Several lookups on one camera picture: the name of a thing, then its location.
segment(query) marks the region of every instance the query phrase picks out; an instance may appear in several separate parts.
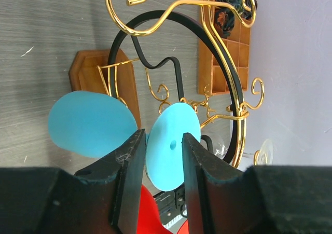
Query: gold wire stand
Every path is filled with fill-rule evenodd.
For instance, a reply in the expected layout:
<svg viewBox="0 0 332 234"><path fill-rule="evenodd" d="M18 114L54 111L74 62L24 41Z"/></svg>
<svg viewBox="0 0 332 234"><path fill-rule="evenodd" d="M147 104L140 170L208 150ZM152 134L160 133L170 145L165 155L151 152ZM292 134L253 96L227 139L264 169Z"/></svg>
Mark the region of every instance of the gold wire stand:
<svg viewBox="0 0 332 234"><path fill-rule="evenodd" d="M137 5L140 3L145 2L146 0L127 0L127 5L128 6L133 6L133 5ZM111 18L113 19L113 21L117 24L117 26L124 31L127 34L133 35L133 36L146 36L149 34L152 34L153 32L155 32L162 24L163 22L166 20L167 16L173 11L174 8L176 8L179 5L183 5L183 4L187 4L187 5L199 5L201 8L201 18L202 18L202 25L203 28L206 32L206 34L208 35L210 41L212 42L213 46L216 48L219 57L221 58L223 65L225 67L226 70L226 75L230 81L230 87L231 87L231 93L233 95L234 98L234 110L236 111L236 114L238 115L237 117L235 116L231 116L231 115L223 115L223 114L216 114L213 116L210 116L202 125L202 128L205 127L208 123L212 122L214 119L217 118L225 118L225 119L230 119L230 120L236 120L237 121L237 127L238 127L238 135L237 135L237 145L236 145L236 152L235 152L235 156L233 158L233 162L232 165L237 168L239 166L242 154L243 154L243 150L244 150L244 144L245 144L245 136L246 136L246 117L248 117L249 112L247 111L247 108L251 108L250 105L248 103L241 103L240 104L240 98L238 95L238 92L236 90L235 87L235 83L234 83L234 79L232 77L230 68L226 62L225 57L223 56L218 43L221 44L223 46L223 48L225 49L227 55L230 57L230 53L227 50L227 47L225 46L225 44L223 43L221 37L219 36L218 32L216 31L214 24L213 24L213 16L212 16L212 6L215 7L226 7L229 8L235 15L236 18L238 18L238 20L241 22L241 24L245 27L251 27L256 19L256 5L255 5L255 0L250 0L252 7L249 7L245 0L241 0L242 6L245 10L247 11L251 11L252 12L252 20L250 23L246 23L241 16L238 14L238 12L236 11L236 9L228 4L228 3L224 3L224 2L214 2L214 1L210 1L210 0L178 0L173 2L166 10L165 12L162 14L162 16L159 18L159 20L155 23L155 25L153 25L151 28L146 29L146 30L135 30L132 29L128 26L126 26L117 16L117 14L114 11L113 5L112 5L112 0L105 0L106 3L106 8L107 11L109 13L109 15L111 16ZM205 8L207 8L208 14L207 16L205 15ZM252 87L255 86L255 82L259 81L261 84L261 88L262 88L262 93L261 93L261 102L264 99L264 85L262 83L262 80L260 78L256 78L253 81ZM152 95L155 97L155 94L152 91L152 88L150 88L150 91L152 93ZM183 102L187 102L190 104L189 101L187 101L186 99L182 99L181 101ZM205 104L204 103L192 103L194 105L194 107L197 107L198 105L201 104L201 106L207 107L206 103L208 102L208 98L205 100ZM161 107L164 104L169 104L169 102L167 100L162 100L161 102L161 106L159 107L161 112ZM253 109L257 109L260 107L261 104L258 104L256 107L252 107Z"/></svg>

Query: wooden shelf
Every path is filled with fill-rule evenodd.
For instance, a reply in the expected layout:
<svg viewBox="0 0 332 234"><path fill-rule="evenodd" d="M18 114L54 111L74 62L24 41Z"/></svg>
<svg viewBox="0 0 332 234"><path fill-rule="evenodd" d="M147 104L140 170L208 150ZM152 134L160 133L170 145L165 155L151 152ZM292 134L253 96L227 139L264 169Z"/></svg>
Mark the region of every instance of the wooden shelf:
<svg viewBox="0 0 332 234"><path fill-rule="evenodd" d="M228 38L224 39L233 62L237 68L242 89L248 87L249 53L250 53L250 28L244 27L238 19ZM212 53L199 41L199 74L198 93L204 94L207 88L211 95L229 93L226 79Z"/></svg>

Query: wire scroll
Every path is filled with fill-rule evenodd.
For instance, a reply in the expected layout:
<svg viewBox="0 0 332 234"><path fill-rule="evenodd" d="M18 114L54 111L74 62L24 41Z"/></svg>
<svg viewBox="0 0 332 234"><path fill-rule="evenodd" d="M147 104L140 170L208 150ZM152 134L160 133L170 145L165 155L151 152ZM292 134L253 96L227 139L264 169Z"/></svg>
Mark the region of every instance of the wire scroll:
<svg viewBox="0 0 332 234"><path fill-rule="evenodd" d="M143 3L145 1L146 0L127 0L127 4L129 6L131 6L131 5L136 5L136 4ZM212 122L214 119L217 119L217 118L226 118L226 119L236 121L238 132L237 132L237 136L236 136L235 156L233 158L232 165L234 167L238 167L238 165L240 163L240 160L241 160L241 157L242 157L242 154L243 154L243 150L244 150L244 143L245 143L245 136L246 136L246 117L249 115L249 112L247 111L247 108L257 109L261 106L261 104L264 100L264 84L263 84L263 82L260 78L256 78L253 82L252 88L255 86L255 83L257 81L259 81L260 84L261 84L261 99L259 101L259 104L255 107L252 107L250 104L245 102L245 100L242 96L242 91L239 94L239 92L237 90L237 86L235 85L234 78L233 78L234 75L238 77L238 74L237 74L236 70L235 70L235 73L233 73L234 71L231 71L231 69L229 67L229 65L232 65L233 67L235 67L235 65L234 65L234 62L233 62L232 58L230 57L230 53L228 52L227 47L223 43L221 37L219 36L219 34L217 33L217 31L214 27L213 16L212 16L212 6L226 7L228 9L230 9L234 13L236 18L238 18L238 20L241 22L242 25L244 25L245 27L251 27L254 24L255 19L256 19L255 1L250 0L252 7L249 7L246 4L246 0L241 0L243 8L247 11L252 12L251 22L246 23L241 18L241 16L238 14L236 9L228 3L214 2L214 1L211 1L211 0L178 0L178 1L173 2L168 7L168 9L165 10L165 12L157 20L155 25L153 25L151 28L146 29L146 30L135 30L135 29L132 29L132 28L128 27L127 25L125 25L118 18L118 16L116 15L116 13L114 11L114 8L113 8L113 5L112 5L112 0L105 0L105 2L106 2L106 7L107 7L107 10L109 12L109 15L111 16L113 21L118 25L118 27L123 32L125 32L127 34L130 34L132 36L146 36L146 35L152 34L163 24L163 22L167 19L167 17L173 11L173 9L176 8L179 5L191 4L191 5L199 5L200 6L203 29L206 32L206 34L207 34L208 38L210 39L211 43L213 44L214 48L217 50L217 54L220 57L220 59L222 61L222 64L224 65L224 68L225 68L225 71L226 71L225 77L227 76L226 79L230 83L229 84L230 93L232 95L232 98L234 98L234 100L232 101L232 106L228 107L228 110L232 111L234 115L231 116L231 115L215 114L215 115L210 116L211 109L209 108L209 104L208 104L209 98L206 98L203 102L194 102L194 101L191 101L191 100L186 100L185 98L181 98L180 101L190 104L195 110L197 110L198 106L203 106L203 107L207 108L207 117L208 117L208 119L204 123L202 123L202 126L201 126L202 128L205 127L207 124L209 124L210 122ZM223 49L225 50L226 53L223 53L221 51L219 45L222 45L222 47L223 47ZM225 58L225 55L228 56L228 60L230 60L230 62L231 62L230 64L227 62L227 60ZM255 90L252 90L252 92L254 94L259 93ZM169 104L169 102L167 100L163 99L161 101L159 98L157 100L161 102L161 106L163 104Z"/></svg>

